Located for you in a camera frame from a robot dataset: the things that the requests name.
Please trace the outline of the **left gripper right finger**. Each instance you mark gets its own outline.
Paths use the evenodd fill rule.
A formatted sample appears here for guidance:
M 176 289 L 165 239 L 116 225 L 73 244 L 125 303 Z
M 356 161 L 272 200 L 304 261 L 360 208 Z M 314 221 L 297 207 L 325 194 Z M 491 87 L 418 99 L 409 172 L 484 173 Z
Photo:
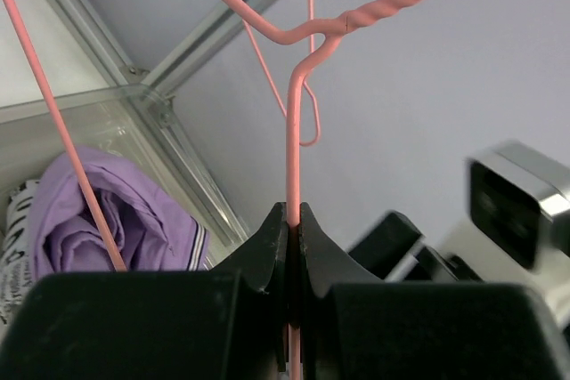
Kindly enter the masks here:
M 385 282 L 300 207 L 307 379 L 566 379 L 550 310 L 518 284 Z

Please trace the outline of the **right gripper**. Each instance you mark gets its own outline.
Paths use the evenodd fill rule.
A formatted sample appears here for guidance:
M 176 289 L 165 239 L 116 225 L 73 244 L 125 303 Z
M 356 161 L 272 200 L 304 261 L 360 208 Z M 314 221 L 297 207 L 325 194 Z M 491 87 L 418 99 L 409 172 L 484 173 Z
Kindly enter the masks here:
M 455 254 L 442 256 L 402 213 L 389 211 L 349 251 L 376 277 L 389 281 L 479 282 L 481 277 Z

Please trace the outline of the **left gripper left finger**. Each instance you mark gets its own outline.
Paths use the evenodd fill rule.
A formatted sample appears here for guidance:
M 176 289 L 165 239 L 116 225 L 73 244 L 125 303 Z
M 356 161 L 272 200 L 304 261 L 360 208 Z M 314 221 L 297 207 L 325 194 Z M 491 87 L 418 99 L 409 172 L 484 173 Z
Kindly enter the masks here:
M 286 367 L 278 203 L 208 271 L 53 274 L 1 344 L 4 379 L 275 379 Z

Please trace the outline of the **purple trousers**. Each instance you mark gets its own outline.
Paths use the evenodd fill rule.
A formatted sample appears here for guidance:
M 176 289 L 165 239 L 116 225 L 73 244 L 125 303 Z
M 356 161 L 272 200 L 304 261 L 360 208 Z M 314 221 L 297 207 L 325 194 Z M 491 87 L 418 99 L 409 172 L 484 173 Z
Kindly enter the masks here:
M 157 183 L 126 158 L 88 147 L 77 153 L 130 271 L 204 268 L 208 230 Z M 113 268 L 67 154 L 39 181 L 28 215 L 28 244 L 34 279 Z

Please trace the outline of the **pink hanger with purple trousers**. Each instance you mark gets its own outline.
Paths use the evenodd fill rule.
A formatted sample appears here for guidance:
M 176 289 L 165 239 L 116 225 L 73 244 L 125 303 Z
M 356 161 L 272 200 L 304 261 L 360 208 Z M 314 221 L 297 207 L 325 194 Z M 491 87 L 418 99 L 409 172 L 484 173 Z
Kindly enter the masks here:
M 356 31 L 358 28 L 365 28 L 373 25 L 378 20 L 397 14 L 402 9 L 414 6 L 422 0 L 375 0 L 371 3 L 360 6 L 357 9 L 343 12 L 336 19 L 314 19 L 310 18 L 306 23 L 292 30 L 279 30 L 272 27 L 268 21 L 263 19 L 261 15 L 254 12 L 242 0 L 223 0 L 230 8 L 245 20 L 251 27 L 257 29 L 268 39 L 279 44 L 293 44 L 306 37 L 313 42 L 314 34 L 325 35 L 325 41 L 314 53 L 310 53 L 307 58 L 302 60 L 291 74 L 288 89 L 288 101 L 286 110 L 286 208 L 288 229 L 286 230 L 286 238 L 292 234 L 293 243 L 289 246 L 293 247 L 293 255 L 297 256 L 298 231 L 301 223 L 300 214 L 300 106 L 301 106 L 301 84 L 305 83 L 307 76 L 321 63 L 327 60 L 337 49 L 343 36 Z M 105 249 L 110 251 L 110 259 L 113 267 L 118 271 L 126 271 L 126 265 L 118 252 L 118 247 L 114 238 L 110 235 L 108 224 L 102 218 L 102 210 L 98 202 L 94 202 L 94 191 L 90 184 L 87 183 L 86 172 L 80 164 L 77 150 L 71 142 L 67 127 L 64 125 L 63 118 L 56 106 L 53 94 L 44 71 L 39 63 L 36 52 L 34 50 L 31 39 L 25 28 L 23 20 L 20 16 L 15 0 L 3 0 L 4 6 L 8 12 L 10 20 L 16 30 L 16 34 L 20 39 L 20 44 L 27 56 L 28 62 L 32 68 L 34 76 L 37 78 L 39 89 L 45 98 L 46 105 L 53 121 L 56 125 L 58 133 L 63 139 L 64 147 L 68 154 L 71 155 L 71 163 L 78 173 L 79 186 L 87 196 L 87 205 L 94 214 L 96 225 L 102 231 L 103 243 Z M 302 375 L 301 368 L 301 333 L 298 327 L 289 326 L 288 330 L 289 347 L 286 350 L 286 356 L 289 356 L 290 379 L 300 379 Z M 87 351 L 87 362 L 79 363 L 80 370 L 78 374 L 73 374 L 71 368 L 64 368 L 61 377 L 56 376 L 56 359 L 55 357 L 63 357 L 63 351 L 56 351 L 55 356 L 49 356 L 47 350 L 40 351 L 40 357 L 48 357 L 47 365 L 40 367 L 40 360 L 32 360 L 24 362 L 24 353 L 18 352 L 16 356 L 8 356 L 7 362 L 14 363 L 14 368 L 8 367 L 7 371 L 1 368 L 1 379 L 48 379 L 48 375 L 53 375 L 51 379 L 88 379 L 87 375 L 95 374 L 94 379 L 143 379 L 143 374 L 151 373 L 150 368 L 143 368 L 142 362 L 135 362 L 134 368 L 126 368 L 126 356 L 119 356 L 118 351 L 111 351 L 110 347 L 104 347 L 101 361 L 95 360 L 95 351 Z M 118 356 L 118 367 L 112 368 L 110 362 L 103 362 L 102 357 Z M 265 356 L 259 362 L 254 363 L 253 374 L 245 374 L 245 379 L 275 379 L 279 369 L 277 362 L 265 361 Z M 63 362 L 79 362 L 78 357 L 63 357 Z

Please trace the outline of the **newspaper print trousers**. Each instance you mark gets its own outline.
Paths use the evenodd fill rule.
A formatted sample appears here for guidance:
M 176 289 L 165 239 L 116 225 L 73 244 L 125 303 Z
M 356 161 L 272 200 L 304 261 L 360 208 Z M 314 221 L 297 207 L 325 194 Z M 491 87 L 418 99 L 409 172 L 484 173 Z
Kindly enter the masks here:
M 11 191 L 6 233 L 1 246 L 1 329 L 12 321 L 34 280 L 29 264 L 29 210 L 39 180 L 27 180 Z

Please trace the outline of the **pink wire hanger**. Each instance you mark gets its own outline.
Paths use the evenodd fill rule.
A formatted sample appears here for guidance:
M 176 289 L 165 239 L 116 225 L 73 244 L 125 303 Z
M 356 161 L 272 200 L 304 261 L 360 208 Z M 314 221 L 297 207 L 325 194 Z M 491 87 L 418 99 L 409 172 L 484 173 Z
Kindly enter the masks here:
M 312 20 L 314 19 L 314 0 L 307 0 L 307 12 L 308 12 L 308 19 Z M 275 83 L 273 82 L 273 77 L 271 75 L 271 72 L 269 70 L 269 68 L 267 68 L 267 65 L 265 63 L 265 59 L 263 57 L 263 54 L 261 53 L 259 46 L 257 44 L 256 38 L 254 36 L 254 33 L 251 29 L 251 27 L 249 26 L 249 24 L 245 21 L 242 20 L 244 29 L 248 35 L 249 41 L 252 44 L 252 47 L 254 49 L 254 52 L 257 56 L 258 62 L 265 74 L 265 78 L 268 82 L 268 85 L 270 86 L 274 98 L 278 103 L 278 106 L 281 110 L 281 113 L 284 117 L 287 116 L 287 112 L 286 109 L 284 107 L 283 101 L 281 99 L 280 93 L 275 85 Z M 315 51 L 315 39 L 314 39 L 314 35 L 310 35 L 308 38 L 308 44 L 309 44 L 309 53 L 313 53 Z M 313 146 L 314 144 L 316 144 L 320 138 L 321 138 L 321 123 L 320 123 L 320 114 L 319 114 L 319 108 L 318 108 L 318 101 L 317 98 L 312 90 L 312 88 L 310 87 L 310 85 L 307 82 L 307 77 L 305 78 L 304 82 L 303 82 L 303 88 L 305 89 L 306 93 L 309 95 L 310 99 L 311 99 L 311 103 L 312 103 L 312 107 L 313 107 L 313 119 L 314 119 L 314 130 L 315 130 L 315 134 L 314 137 L 311 141 L 302 141 L 300 142 L 300 145 L 302 147 L 310 147 Z

